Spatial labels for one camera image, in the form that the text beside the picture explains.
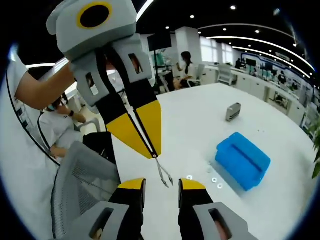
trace window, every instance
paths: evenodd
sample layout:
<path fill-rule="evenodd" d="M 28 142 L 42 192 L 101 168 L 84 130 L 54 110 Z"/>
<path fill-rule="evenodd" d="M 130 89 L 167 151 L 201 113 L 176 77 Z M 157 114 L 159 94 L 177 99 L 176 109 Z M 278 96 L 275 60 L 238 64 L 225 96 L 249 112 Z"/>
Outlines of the window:
<path fill-rule="evenodd" d="M 202 61 L 217 63 L 218 62 L 217 42 L 215 40 L 201 37 L 200 45 L 201 45 Z"/>
<path fill-rule="evenodd" d="M 232 52 L 232 47 L 225 43 L 222 43 L 222 62 L 224 64 L 231 63 L 232 65 L 234 63 L 234 55 Z"/>

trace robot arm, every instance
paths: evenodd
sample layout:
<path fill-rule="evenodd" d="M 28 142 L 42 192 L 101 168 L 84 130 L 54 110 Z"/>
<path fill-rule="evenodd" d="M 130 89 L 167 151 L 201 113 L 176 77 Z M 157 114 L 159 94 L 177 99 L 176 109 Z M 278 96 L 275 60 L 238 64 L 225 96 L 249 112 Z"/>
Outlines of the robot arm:
<path fill-rule="evenodd" d="M 63 240 L 142 240 L 146 180 L 119 185 L 109 202 L 101 201 L 74 220 Z M 178 223 L 183 240 L 257 240 L 248 224 L 221 202 L 214 203 L 205 186 L 179 180 Z"/>
<path fill-rule="evenodd" d="M 161 106 L 148 81 L 152 68 L 140 35 L 135 34 L 136 19 L 130 0 L 66 0 L 49 16 L 47 29 L 56 34 L 58 48 L 71 62 L 78 91 L 91 107 L 98 108 L 107 130 L 152 159 L 161 154 Z M 106 58 L 122 78 L 142 132 L 109 81 Z M 98 94 L 91 92 L 88 78 Z"/>

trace blue plastic box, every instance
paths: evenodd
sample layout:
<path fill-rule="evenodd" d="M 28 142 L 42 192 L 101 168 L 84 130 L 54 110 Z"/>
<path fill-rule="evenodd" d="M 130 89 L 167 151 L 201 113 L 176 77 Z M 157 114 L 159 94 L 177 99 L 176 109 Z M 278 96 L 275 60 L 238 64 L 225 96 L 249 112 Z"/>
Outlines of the blue plastic box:
<path fill-rule="evenodd" d="M 245 191 L 258 186 L 264 178 L 270 158 L 252 142 L 235 132 L 218 144 L 215 160 Z"/>

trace gray stapler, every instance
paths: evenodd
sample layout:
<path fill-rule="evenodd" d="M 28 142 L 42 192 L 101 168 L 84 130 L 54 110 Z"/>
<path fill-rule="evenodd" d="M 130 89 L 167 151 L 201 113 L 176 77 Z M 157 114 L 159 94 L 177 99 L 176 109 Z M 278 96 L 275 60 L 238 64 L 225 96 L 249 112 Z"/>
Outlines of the gray stapler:
<path fill-rule="evenodd" d="M 236 117 L 239 116 L 240 110 L 241 110 L 241 104 L 240 103 L 237 102 L 237 103 L 231 105 L 226 110 L 225 120 L 230 122 L 231 120 L 235 119 Z"/>

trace white pillar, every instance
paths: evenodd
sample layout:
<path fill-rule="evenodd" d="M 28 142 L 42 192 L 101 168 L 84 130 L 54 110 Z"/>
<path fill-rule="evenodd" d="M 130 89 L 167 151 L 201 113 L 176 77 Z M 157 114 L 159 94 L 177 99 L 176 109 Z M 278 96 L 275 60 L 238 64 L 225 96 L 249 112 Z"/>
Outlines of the white pillar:
<path fill-rule="evenodd" d="M 195 65 L 202 63 L 200 37 L 198 30 L 191 27 L 182 27 L 175 31 L 179 56 L 182 52 L 191 53 L 191 60 Z"/>

